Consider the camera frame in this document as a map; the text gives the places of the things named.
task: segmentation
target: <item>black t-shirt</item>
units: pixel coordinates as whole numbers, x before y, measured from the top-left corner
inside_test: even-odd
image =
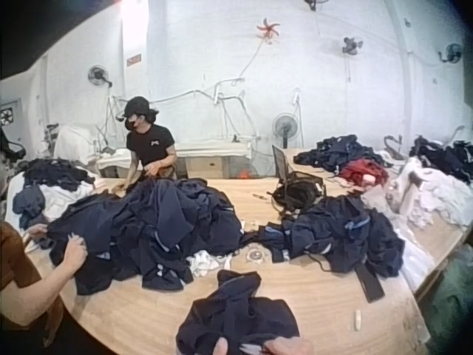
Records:
[[[146,133],[131,131],[126,136],[126,148],[135,152],[143,166],[162,160],[169,154],[166,151],[174,145],[169,129],[154,124]]]

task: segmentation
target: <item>spool of thread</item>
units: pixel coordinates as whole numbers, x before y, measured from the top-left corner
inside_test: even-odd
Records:
[[[363,175],[363,186],[362,187],[368,187],[368,186],[374,186],[376,184],[376,177],[372,175]]]

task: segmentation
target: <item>sleeve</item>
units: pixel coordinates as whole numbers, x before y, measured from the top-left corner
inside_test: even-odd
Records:
[[[126,135],[126,148],[128,150],[131,150],[132,152],[135,151],[135,145],[133,143],[134,141],[133,141],[132,134],[129,133],[128,135]]]
[[[0,290],[3,290],[9,283],[13,281],[14,275],[13,275],[13,270],[10,267],[10,264],[8,263],[8,257],[7,255],[9,254],[8,250],[8,231],[4,223],[1,224],[1,251],[0,251],[0,260],[1,260],[1,285],[0,285]]]
[[[162,141],[163,141],[163,145],[164,145],[165,149],[168,149],[170,146],[173,146],[174,143],[176,143],[174,141],[174,138],[172,137],[171,132],[167,128],[165,128],[163,130],[163,139],[162,139]]]

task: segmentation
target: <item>brown shirt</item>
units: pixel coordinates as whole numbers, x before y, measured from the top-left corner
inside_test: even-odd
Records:
[[[29,257],[24,253],[23,240],[20,234],[9,224],[1,224],[1,285],[3,290],[9,283],[15,281],[19,288],[24,288],[41,280]],[[48,339],[53,339],[55,332],[61,324],[63,316],[61,298],[56,298],[47,311],[46,331]],[[29,329],[32,325],[22,327],[1,316],[1,329],[3,331]]]

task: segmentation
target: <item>dark blue garment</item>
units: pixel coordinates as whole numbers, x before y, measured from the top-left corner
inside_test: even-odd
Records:
[[[326,197],[297,218],[285,217],[280,226],[269,223],[248,234],[242,246],[261,243],[273,262],[304,254],[323,254],[332,272],[347,273],[365,261],[382,277],[396,277],[403,265],[404,241],[391,222],[374,209],[365,209],[359,197]]]
[[[350,162],[358,159],[372,160],[386,166],[384,159],[375,154],[372,148],[362,146],[356,135],[332,137],[317,143],[315,149],[299,153],[294,157],[294,163],[324,168],[328,172],[338,173]]]
[[[219,288],[206,299],[194,301],[179,327],[176,343],[183,355],[210,355],[220,337],[228,341],[228,355],[240,355],[243,344],[263,346],[277,337],[299,336],[285,301],[253,297],[261,284],[256,272],[221,270],[217,279]]]
[[[62,241],[50,254],[56,265],[71,232],[85,239],[87,272],[75,275],[80,294],[136,274],[144,288],[179,291],[193,280],[186,258],[200,250],[215,255],[237,250],[240,228],[233,206],[205,181],[149,179],[121,199],[104,193],[74,203],[50,224],[48,237]]]
[[[94,183],[87,171],[78,169],[64,159],[35,159],[21,165],[24,186],[59,186],[67,191],[77,191],[82,181]]]
[[[13,198],[13,212],[20,214],[20,228],[27,229],[31,221],[44,210],[46,200],[39,186],[28,186]]]
[[[418,157],[424,167],[440,170],[467,184],[473,180],[473,146],[470,143],[457,141],[453,147],[444,149],[419,136],[415,139],[409,156]]]

